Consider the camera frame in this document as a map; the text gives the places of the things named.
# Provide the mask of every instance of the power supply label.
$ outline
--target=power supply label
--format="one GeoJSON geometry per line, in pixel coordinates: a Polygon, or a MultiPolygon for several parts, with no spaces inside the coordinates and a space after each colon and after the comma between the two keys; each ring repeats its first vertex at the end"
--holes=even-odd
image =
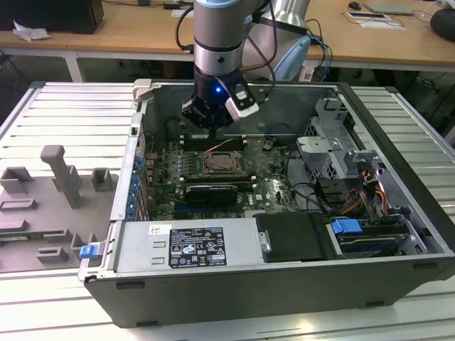
{"type": "Polygon", "coordinates": [[[169,234],[169,266],[173,269],[226,265],[222,227],[172,229],[169,234]]]}

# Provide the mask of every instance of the white table leg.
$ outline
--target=white table leg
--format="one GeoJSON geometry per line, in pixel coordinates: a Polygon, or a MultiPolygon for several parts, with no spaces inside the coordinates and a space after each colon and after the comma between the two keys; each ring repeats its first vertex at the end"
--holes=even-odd
{"type": "Polygon", "coordinates": [[[77,53],[75,51],[65,51],[63,57],[70,71],[71,80],[73,82],[85,82],[85,77],[81,73],[79,64],[77,63],[77,53]]]}

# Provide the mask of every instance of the computer mouse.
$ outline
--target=computer mouse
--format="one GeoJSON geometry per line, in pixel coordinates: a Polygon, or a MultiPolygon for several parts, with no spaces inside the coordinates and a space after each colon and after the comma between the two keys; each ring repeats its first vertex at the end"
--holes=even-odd
{"type": "Polygon", "coordinates": [[[354,11],[359,11],[362,9],[362,6],[357,1],[350,2],[349,7],[351,7],[354,11]]]}

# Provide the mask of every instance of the desk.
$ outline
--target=desk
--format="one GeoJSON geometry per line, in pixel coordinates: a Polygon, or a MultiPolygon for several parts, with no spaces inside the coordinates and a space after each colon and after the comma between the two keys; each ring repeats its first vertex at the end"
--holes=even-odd
{"type": "MultiPolygon", "coordinates": [[[[320,21],[324,40],[333,50],[332,66],[455,72],[455,43],[439,37],[428,23],[400,16],[406,31],[362,28],[342,14],[349,10],[349,1],[313,0],[306,14],[306,19],[320,21]]],[[[400,3],[416,11],[428,4],[417,0],[400,0],[400,3]]],[[[0,32],[0,48],[11,55],[65,58],[75,82],[83,81],[78,58],[193,60],[192,55],[183,53],[175,44],[177,18],[172,18],[170,11],[106,3],[103,6],[104,21],[93,35],[51,32],[49,40],[28,43],[12,32],[0,32]]],[[[430,6],[427,11],[434,13],[438,9],[430,6]]],[[[310,28],[317,34],[314,24],[310,23],[310,28]]],[[[181,40],[190,43],[192,39],[193,19],[186,19],[181,40]]],[[[321,49],[311,46],[305,66],[313,69],[321,57],[321,49]]]]}

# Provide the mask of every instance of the motherboard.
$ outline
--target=motherboard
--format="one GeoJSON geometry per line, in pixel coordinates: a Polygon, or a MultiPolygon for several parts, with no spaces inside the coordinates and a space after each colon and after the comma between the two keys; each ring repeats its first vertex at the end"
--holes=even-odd
{"type": "Polygon", "coordinates": [[[207,144],[157,141],[146,155],[150,217],[188,220],[296,212],[288,146],[264,138],[207,144]]]}

